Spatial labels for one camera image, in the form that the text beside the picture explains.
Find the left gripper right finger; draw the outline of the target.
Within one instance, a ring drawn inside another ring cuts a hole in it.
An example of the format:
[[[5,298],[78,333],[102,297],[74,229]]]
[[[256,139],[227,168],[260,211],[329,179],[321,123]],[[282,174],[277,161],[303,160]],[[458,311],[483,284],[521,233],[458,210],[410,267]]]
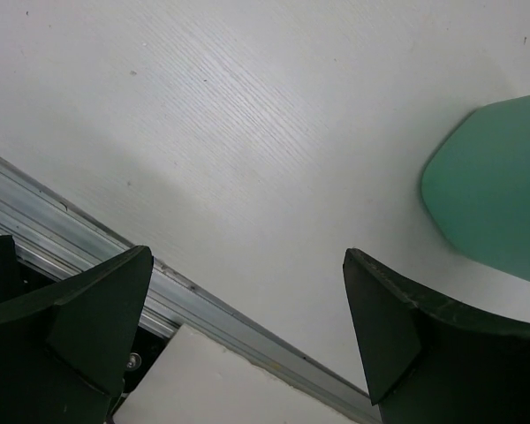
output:
[[[356,248],[344,284],[385,423],[530,423],[530,323],[399,275]]]

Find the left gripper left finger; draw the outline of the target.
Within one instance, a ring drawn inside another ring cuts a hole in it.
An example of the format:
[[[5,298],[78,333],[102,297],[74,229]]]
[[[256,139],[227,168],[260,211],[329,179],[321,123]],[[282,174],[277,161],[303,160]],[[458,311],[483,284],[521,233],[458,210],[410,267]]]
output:
[[[135,246],[0,303],[0,423],[102,423],[124,374],[154,259]]]

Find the green plastic bin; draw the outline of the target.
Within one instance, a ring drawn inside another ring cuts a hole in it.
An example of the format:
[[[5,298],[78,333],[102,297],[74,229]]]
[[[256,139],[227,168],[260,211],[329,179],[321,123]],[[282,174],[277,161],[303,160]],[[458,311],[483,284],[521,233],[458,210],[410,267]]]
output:
[[[461,254],[530,282],[530,95],[469,115],[428,161],[420,193]]]

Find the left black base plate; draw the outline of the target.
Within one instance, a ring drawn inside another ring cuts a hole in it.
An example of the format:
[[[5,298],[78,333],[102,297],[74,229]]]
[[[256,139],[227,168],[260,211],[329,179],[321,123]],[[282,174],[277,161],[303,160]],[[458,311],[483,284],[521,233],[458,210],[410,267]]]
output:
[[[39,270],[14,253],[15,243],[0,236],[0,303],[45,288],[58,278]],[[163,334],[140,325],[134,336],[124,374],[124,393],[132,393],[147,375],[155,361],[178,329],[173,325]]]

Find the aluminium rail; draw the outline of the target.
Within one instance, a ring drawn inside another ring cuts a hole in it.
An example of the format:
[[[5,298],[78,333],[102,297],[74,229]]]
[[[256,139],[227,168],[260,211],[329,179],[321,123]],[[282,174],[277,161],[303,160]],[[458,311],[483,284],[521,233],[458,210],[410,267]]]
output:
[[[22,261],[65,279],[132,246],[0,157],[0,235]],[[140,324],[162,337],[187,324],[293,388],[359,423],[379,423],[368,395],[162,261],[155,261]]]

